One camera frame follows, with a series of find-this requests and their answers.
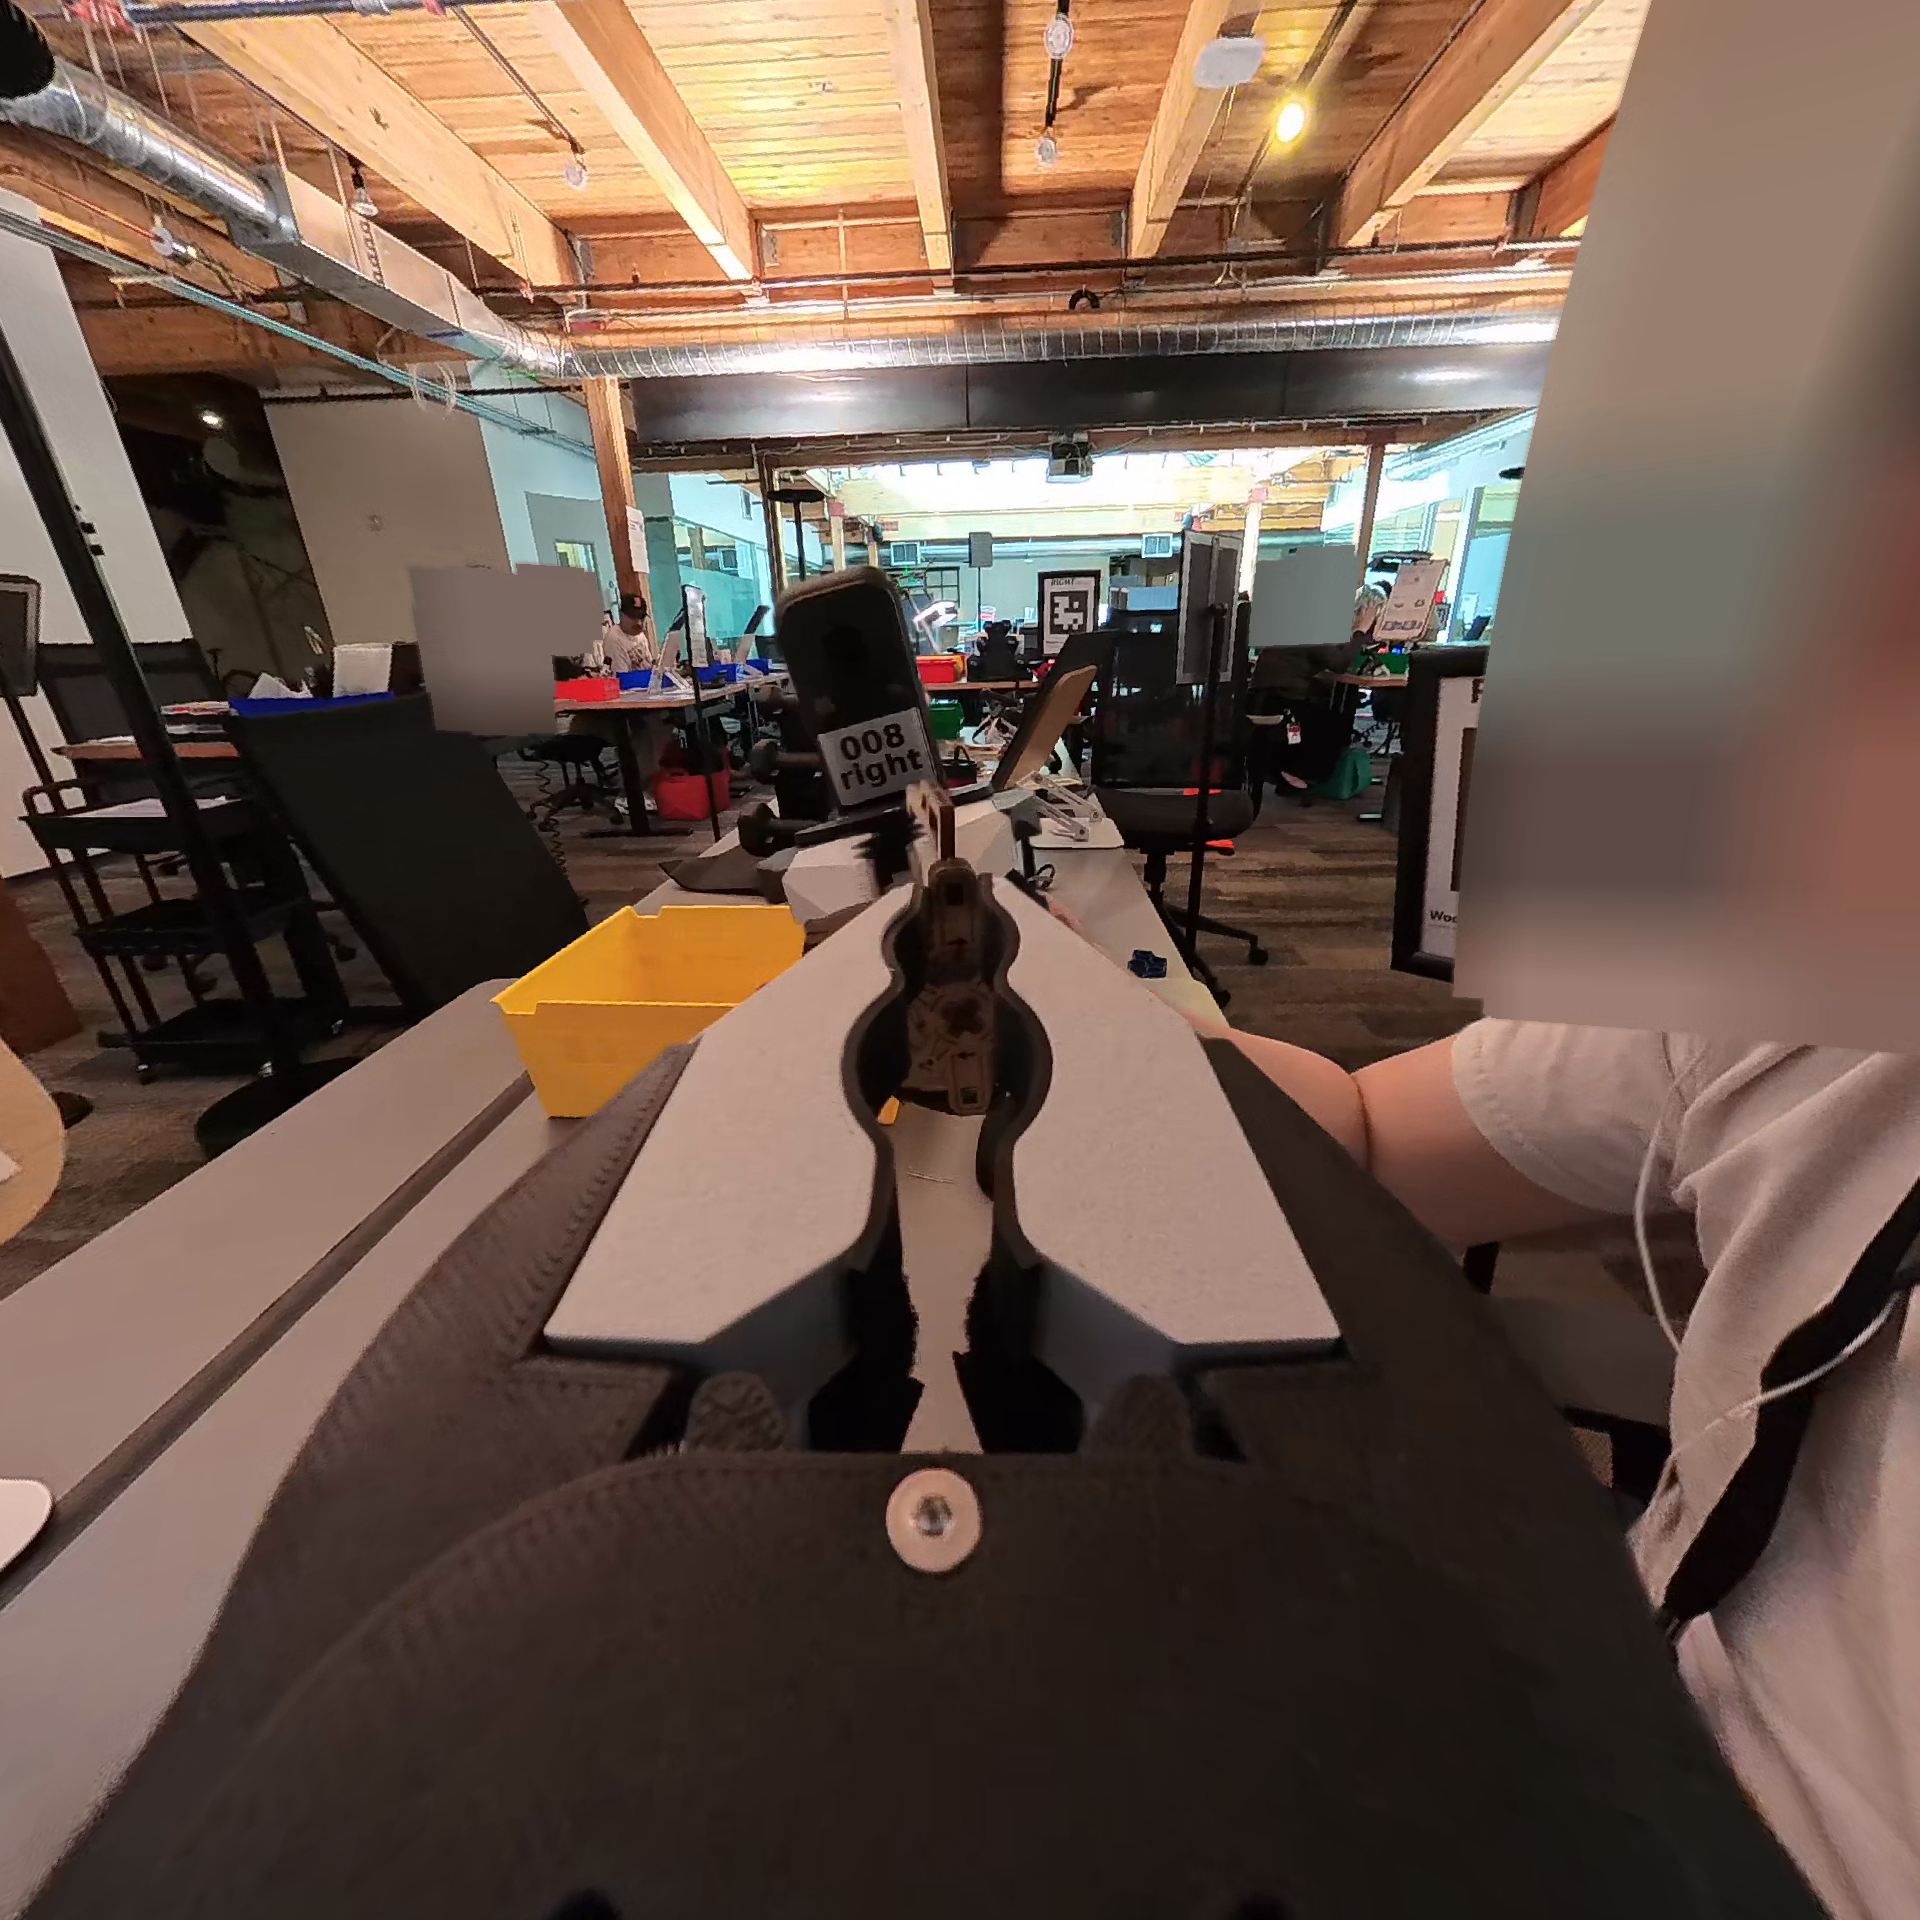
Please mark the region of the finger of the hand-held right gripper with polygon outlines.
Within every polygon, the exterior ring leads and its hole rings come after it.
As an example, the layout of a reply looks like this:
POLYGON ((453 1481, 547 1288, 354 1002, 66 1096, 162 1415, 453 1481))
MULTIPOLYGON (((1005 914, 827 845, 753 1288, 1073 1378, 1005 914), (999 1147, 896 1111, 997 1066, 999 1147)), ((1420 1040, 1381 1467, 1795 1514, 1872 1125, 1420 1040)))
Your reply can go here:
POLYGON ((903 878, 903 841, 855 834, 793 849, 780 889, 788 916, 802 926, 858 912, 903 878))
POLYGON ((954 809, 954 858, 979 878, 1034 881, 1043 832, 1035 796, 1005 793, 954 809))

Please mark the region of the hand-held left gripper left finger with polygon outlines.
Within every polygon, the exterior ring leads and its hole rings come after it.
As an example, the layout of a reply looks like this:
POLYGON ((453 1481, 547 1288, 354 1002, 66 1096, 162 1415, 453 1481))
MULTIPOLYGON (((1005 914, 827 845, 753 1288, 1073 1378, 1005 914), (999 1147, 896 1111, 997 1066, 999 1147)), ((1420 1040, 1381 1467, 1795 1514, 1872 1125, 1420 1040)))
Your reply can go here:
POLYGON ((540 1328, 547 1350, 750 1373, 818 1449, 900 1449, 921 1395, 876 1114, 907 1077, 898 889, 708 1028, 540 1328))

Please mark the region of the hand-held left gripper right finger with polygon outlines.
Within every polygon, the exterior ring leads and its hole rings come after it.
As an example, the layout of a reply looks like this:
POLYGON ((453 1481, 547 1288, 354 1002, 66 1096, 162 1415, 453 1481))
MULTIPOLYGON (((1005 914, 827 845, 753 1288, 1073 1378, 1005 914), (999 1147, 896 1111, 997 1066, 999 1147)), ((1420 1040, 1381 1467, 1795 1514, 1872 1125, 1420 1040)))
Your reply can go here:
POLYGON ((990 896, 979 1445, 1075 1449, 1131 1380, 1335 1359, 1335 1315, 1187 1020, 1017 889, 990 896))

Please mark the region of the person's right forearm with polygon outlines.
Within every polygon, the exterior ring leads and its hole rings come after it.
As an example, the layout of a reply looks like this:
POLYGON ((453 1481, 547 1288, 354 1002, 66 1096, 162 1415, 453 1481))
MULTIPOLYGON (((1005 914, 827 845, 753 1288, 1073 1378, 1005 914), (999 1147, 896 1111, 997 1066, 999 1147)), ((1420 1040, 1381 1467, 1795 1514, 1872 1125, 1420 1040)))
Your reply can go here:
POLYGON ((1581 1219, 1560 1198, 1536 1189, 1478 1133, 1453 1080, 1453 1042, 1350 1075, 1292 1044, 1234 1033, 1196 1017, 1187 1024, 1205 1042, 1232 1044, 1453 1254, 1581 1219))

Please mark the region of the tablet on stand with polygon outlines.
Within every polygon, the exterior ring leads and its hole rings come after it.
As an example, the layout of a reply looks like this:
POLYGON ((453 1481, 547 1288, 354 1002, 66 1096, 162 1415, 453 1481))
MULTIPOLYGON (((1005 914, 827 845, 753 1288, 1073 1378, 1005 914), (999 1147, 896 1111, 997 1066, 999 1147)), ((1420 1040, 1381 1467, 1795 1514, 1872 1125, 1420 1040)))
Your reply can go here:
POLYGON ((990 782, 996 798, 1032 782, 1043 773, 1066 726, 1077 719, 1095 679, 1095 663, 1079 668, 1066 668, 1064 661, 1053 663, 1035 693, 1026 700, 1017 728, 996 762, 990 782))

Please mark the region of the black office chair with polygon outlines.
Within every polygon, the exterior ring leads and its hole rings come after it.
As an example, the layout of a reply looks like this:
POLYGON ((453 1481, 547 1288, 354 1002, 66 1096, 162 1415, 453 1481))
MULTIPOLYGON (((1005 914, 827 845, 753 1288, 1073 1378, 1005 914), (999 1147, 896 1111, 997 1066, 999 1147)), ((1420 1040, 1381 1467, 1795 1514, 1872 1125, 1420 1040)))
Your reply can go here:
POLYGON ((1258 818, 1245 776, 1243 663, 1227 652, 1225 681, 1178 681, 1169 616, 1115 617, 1111 639, 1091 708, 1090 785, 1122 845, 1144 858, 1144 890, 1180 959, 1225 1001, 1196 952, 1198 936, 1240 941, 1250 966, 1263 966, 1267 952, 1252 932, 1203 916, 1194 879, 1184 903, 1166 899, 1166 865, 1196 847, 1227 851, 1258 818))

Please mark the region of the yellow plastic bin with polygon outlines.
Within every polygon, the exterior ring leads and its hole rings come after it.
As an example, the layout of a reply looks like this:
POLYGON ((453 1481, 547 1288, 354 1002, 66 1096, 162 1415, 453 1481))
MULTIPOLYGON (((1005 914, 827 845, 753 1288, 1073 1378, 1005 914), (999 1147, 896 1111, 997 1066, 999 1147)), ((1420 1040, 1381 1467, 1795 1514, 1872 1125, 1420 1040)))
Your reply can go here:
POLYGON ((694 1040, 804 950, 773 905, 621 908, 495 997, 540 1113, 587 1118, 667 1048, 694 1040))

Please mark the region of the computer monitor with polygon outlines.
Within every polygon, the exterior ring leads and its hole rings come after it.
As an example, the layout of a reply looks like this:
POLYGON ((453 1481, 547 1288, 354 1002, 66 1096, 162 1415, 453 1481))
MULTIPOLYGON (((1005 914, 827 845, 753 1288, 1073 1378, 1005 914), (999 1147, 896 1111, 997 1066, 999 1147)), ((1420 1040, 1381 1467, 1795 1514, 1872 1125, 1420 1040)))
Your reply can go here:
POLYGON ((1234 673, 1241 541, 1193 527, 1182 536, 1175 684, 1202 688, 1234 673))

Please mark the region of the black leaning panel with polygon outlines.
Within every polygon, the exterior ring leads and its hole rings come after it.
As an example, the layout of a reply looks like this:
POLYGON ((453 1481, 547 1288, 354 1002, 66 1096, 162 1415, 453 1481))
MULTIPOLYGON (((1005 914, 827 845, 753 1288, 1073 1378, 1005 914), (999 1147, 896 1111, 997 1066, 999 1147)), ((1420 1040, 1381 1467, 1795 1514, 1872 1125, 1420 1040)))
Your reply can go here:
POLYGON ((428 699, 238 704, 227 738, 408 1019, 587 934, 495 764, 439 733, 428 699))

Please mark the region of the framed tag poster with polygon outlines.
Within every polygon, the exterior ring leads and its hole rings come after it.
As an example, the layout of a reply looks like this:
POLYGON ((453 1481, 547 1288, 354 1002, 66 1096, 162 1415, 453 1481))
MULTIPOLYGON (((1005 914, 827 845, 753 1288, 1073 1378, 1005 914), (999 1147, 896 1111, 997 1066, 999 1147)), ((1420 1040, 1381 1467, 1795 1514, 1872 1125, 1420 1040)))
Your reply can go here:
POLYGON ((1460 827, 1489 650, 1442 646, 1410 661, 1397 762, 1390 964, 1451 984, 1460 827))

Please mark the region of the black rolling cart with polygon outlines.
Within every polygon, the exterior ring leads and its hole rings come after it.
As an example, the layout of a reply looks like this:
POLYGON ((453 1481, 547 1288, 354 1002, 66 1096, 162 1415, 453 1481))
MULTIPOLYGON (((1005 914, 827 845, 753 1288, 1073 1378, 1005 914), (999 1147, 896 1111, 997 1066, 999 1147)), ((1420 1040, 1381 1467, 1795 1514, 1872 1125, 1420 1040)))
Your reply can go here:
MULTIPOLYGON (((191 789, 254 959, 278 946, 292 970, 292 990, 276 992, 292 1042, 341 1037, 347 993, 298 854, 229 782, 191 789)), ((21 820, 106 988, 113 1022, 99 1044, 124 1053, 142 1086, 269 1071, 262 1015, 240 986, 218 984, 227 955, 162 804, 130 784, 43 782, 23 789, 21 820)))

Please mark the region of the person in white shirt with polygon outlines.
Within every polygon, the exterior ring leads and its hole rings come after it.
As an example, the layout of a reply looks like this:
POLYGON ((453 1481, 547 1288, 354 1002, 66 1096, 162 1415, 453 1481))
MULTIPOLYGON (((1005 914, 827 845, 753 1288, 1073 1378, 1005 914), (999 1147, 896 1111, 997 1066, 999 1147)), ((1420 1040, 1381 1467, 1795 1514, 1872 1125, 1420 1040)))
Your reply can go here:
POLYGON ((1916 1058, 1500 1020, 1455 1048, 1466 1114, 1538 1189, 1692 1216, 1674 1460, 1630 1532, 1648 1597, 1804 1416, 1751 1572, 1675 1664, 1820 1903, 1916 1917, 1916 1058))

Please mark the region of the round wooden table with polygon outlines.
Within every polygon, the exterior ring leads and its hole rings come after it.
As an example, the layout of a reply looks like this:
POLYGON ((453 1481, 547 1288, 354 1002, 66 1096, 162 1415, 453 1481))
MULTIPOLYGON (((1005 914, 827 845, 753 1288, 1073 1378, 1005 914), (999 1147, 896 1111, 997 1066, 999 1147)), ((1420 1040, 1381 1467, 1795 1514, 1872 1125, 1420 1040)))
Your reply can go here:
POLYGON ((1 1243, 54 1199, 65 1163, 61 1113, 32 1067, 1 1046, 1 1243))

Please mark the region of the silver ventilation duct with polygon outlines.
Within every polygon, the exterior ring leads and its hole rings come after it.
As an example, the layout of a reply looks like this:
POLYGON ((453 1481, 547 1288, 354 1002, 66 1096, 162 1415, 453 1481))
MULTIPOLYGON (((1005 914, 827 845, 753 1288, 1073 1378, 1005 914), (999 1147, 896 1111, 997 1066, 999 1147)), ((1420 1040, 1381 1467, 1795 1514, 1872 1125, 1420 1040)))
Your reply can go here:
POLYGON ((5 124, 74 144, 148 187, 213 214, 229 239, 319 294, 457 353, 578 382, 563 343, 509 324, 444 268, 278 165, 247 169, 149 107, 54 59, 45 77, 3 71, 5 124))

